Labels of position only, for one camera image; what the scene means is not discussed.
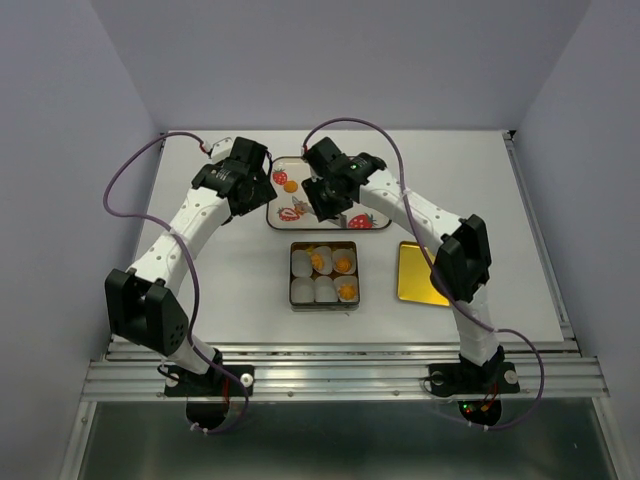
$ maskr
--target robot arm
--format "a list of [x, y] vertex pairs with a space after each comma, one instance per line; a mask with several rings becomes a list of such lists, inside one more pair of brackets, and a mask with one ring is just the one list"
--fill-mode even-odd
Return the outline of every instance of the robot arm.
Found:
[[[314, 176], [302, 182], [318, 221], [351, 208], [354, 202], [373, 208], [412, 233], [403, 195], [407, 195], [419, 233], [427, 249], [435, 254], [435, 267], [446, 281], [456, 302], [474, 318], [491, 326], [486, 287], [491, 254], [484, 222], [476, 215], [468, 219], [447, 212], [413, 192], [402, 192], [400, 182], [384, 161], [367, 153], [350, 158], [329, 139], [310, 148], [303, 158]], [[460, 363], [438, 370], [449, 372], [448, 385], [433, 385], [442, 396], [452, 392], [486, 391], [505, 367], [504, 352], [495, 332], [470, 321], [453, 309], [460, 335]]]
[[[240, 137], [233, 147], [217, 152], [212, 159], [215, 163], [206, 164], [193, 179], [171, 220], [171, 232], [162, 233], [126, 272], [114, 269], [109, 274], [105, 290], [114, 334], [144, 345], [190, 372], [207, 373], [208, 363], [188, 342], [189, 320], [176, 300], [188, 265], [174, 235], [195, 259], [219, 226], [273, 200], [276, 192], [262, 170], [266, 154], [265, 146]], [[192, 339], [209, 360], [221, 362], [218, 351], [195, 336]]]

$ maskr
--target white tabletop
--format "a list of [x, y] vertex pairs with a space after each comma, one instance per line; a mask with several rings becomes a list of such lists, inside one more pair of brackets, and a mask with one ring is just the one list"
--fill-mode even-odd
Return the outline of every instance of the white tabletop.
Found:
[[[196, 133], [210, 142], [224, 137], [247, 137], [266, 145], [273, 157], [278, 158], [299, 155], [306, 132]], [[366, 151], [383, 158], [397, 174], [393, 153], [376, 132], [327, 130], [324, 134], [347, 154]], [[536, 342], [562, 341], [501, 132], [391, 134], [405, 158], [411, 190], [446, 210], [465, 217], [475, 213], [486, 221], [493, 257], [488, 293], [494, 324], [517, 329]], [[169, 221], [205, 160], [193, 140], [168, 139], [149, 213]], [[158, 227], [147, 223], [136, 256], [149, 248], [159, 233]], [[361, 278], [361, 304], [357, 311], [347, 315], [291, 310], [289, 246], [292, 242], [309, 240], [356, 242]], [[397, 299], [396, 262], [402, 240], [412, 238], [396, 225], [380, 232], [275, 231], [266, 223], [265, 207], [235, 218], [214, 233], [196, 261], [202, 303], [195, 332], [209, 342], [458, 342], [449, 309]], [[188, 275], [178, 299], [190, 314], [193, 287]]]

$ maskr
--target white wall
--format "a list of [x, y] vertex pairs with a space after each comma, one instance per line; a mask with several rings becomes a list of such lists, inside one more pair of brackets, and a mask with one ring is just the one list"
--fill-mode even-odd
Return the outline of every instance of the white wall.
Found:
[[[5, 1], [0, 65], [0, 478], [57, 478], [107, 340], [103, 281], [139, 228], [103, 213], [102, 191], [156, 129], [86, 0]], [[145, 162], [121, 206], [144, 208]]]
[[162, 126], [514, 128], [587, 0], [93, 0]]
[[571, 322], [600, 359], [636, 462], [639, 118], [640, 3], [595, 0], [516, 146]]

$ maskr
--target yellow square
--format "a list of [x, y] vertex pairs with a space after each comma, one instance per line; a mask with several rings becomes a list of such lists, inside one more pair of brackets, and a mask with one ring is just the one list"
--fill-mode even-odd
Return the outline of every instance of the yellow square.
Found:
[[407, 302], [448, 306], [430, 279], [431, 269], [414, 242], [401, 242], [398, 249], [398, 298]]

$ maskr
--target strawberry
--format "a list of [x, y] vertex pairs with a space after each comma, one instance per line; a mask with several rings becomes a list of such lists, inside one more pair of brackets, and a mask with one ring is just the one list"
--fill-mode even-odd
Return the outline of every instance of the strawberry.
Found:
[[351, 220], [349, 220], [349, 223], [347, 224], [348, 228], [369, 229], [375, 226], [376, 226], [376, 221], [373, 219], [373, 215], [370, 215], [368, 213], [363, 213], [361, 215], [353, 217]]
[[274, 170], [271, 178], [273, 178], [273, 181], [278, 185], [284, 185], [287, 183], [287, 174], [284, 170]]
[[278, 216], [280, 220], [283, 222], [293, 222], [300, 218], [300, 214], [296, 212], [293, 208], [281, 208], [278, 210]]

